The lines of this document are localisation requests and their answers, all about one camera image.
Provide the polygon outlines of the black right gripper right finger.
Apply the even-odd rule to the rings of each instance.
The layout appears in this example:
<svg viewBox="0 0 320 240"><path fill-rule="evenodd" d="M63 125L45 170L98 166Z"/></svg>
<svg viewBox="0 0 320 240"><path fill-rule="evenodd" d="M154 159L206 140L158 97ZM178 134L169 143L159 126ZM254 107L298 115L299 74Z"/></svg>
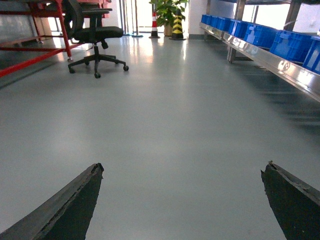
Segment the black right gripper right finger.
<svg viewBox="0 0 320 240"><path fill-rule="evenodd" d="M320 238L320 191L270 162L261 172L264 191L288 240Z"/></svg>

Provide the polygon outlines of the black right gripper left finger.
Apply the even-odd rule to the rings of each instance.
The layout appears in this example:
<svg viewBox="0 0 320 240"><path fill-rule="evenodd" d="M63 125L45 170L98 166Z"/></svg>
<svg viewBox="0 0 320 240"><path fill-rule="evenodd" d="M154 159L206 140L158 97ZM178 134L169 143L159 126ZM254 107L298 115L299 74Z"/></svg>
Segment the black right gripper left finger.
<svg viewBox="0 0 320 240"><path fill-rule="evenodd" d="M38 208L0 234L2 240L84 240L104 168L95 163Z"/></svg>

